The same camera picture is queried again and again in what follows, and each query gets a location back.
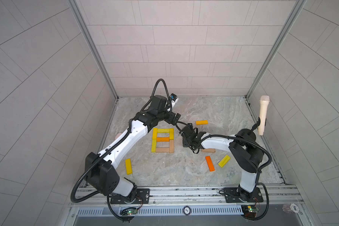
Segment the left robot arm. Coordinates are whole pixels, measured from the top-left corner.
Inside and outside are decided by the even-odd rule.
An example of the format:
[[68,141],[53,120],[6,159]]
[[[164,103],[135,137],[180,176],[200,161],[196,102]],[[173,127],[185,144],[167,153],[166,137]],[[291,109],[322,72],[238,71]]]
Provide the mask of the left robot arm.
[[[137,186],[130,180],[120,177],[116,168],[128,151],[159,122],[166,121],[172,125],[178,122],[180,115],[172,112],[177,101],[178,97],[175,94],[168,98],[160,95],[151,97],[145,108],[129,120],[128,128],[112,144],[99,153],[89,153],[86,157],[85,172],[71,192],[71,202],[79,203],[97,194],[122,196],[127,202],[133,202]],[[96,191],[77,198],[76,191],[83,180],[92,185]]]

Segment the amber orange block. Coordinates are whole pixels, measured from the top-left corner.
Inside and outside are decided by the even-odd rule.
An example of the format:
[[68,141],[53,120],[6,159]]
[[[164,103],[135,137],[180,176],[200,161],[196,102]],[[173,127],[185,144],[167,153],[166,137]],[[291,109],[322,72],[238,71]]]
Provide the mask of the amber orange block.
[[208,120],[201,120],[201,121],[196,121],[196,125],[207,125],[209,122]]

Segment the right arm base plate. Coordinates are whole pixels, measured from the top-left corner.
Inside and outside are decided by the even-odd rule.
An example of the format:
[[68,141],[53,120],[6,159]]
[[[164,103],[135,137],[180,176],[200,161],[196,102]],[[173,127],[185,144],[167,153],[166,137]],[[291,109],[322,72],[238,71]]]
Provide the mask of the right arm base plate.
[[219,191],[221,195],[225,197],[226,203],[235,202],[263,202],[264,198],[258,187],[249,193],[240,187],[225,187]]

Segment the tan wood block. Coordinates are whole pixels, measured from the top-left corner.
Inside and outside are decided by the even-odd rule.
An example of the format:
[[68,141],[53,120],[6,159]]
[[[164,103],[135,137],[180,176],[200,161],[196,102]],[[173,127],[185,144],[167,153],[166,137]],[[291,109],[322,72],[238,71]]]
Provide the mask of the tan wood block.
[[208,149],[202,149],[201,150],[203,153],[215,153],[216,149],[214,148],[208,148]]
[[158,147],[156,148],[155,152],[156,153],[169,153],[169,147]]
[[175,148],[174,140],[170,140],[169,141],[169,153],[174,153],[174,148]]

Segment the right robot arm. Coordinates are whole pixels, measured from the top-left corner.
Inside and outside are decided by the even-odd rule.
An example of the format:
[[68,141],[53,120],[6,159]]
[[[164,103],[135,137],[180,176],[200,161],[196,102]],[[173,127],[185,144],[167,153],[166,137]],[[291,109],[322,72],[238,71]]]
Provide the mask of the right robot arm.
[[238,199],[242,202],[260,201],[255,196],[257,194],[257,185],[264,188],[266,195],[266,207],[260,216],[247,211],[243,218],[246,220],[260,220],[265,217],[269,209],[269,196],[264,183],[259,182],[261,171],[272,162],[270,153],[256,142],[254,130],[258,127],[263,128],[264,124],[258,121],[251,129],[242,129],[232,136],[208,134],[199,132],[192,124],[184,124],[184,128],[179,129],[179,134],[183,138],[183,146],[195,150],[213,148],[223,151],[229,151],[242,169],[240,184],[237,189],[224,188],[219,191],[226,198]]

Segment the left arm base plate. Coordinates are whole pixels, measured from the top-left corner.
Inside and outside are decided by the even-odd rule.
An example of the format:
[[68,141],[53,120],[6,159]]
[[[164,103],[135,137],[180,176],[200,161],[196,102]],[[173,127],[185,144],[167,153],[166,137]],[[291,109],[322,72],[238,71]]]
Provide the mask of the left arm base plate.
[[134,188],[128,196],[113,194],[110,198],[111,204],[148,204],[150,189]]

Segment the red orange block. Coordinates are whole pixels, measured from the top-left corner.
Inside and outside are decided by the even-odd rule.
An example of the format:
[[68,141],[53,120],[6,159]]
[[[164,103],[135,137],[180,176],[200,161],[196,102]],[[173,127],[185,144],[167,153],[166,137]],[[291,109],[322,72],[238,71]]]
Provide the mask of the red orange block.
[[211,157],[210,157],[210,156],[206,156],[206,157],[205,157],[205,160],[206,160],[206,163],[207,163],[207,165],[208,165],[209,171],[210,171],[210,172],[215,171],[215,168],[214,168],[213,162],[212,162],[212,160],[211,160]]

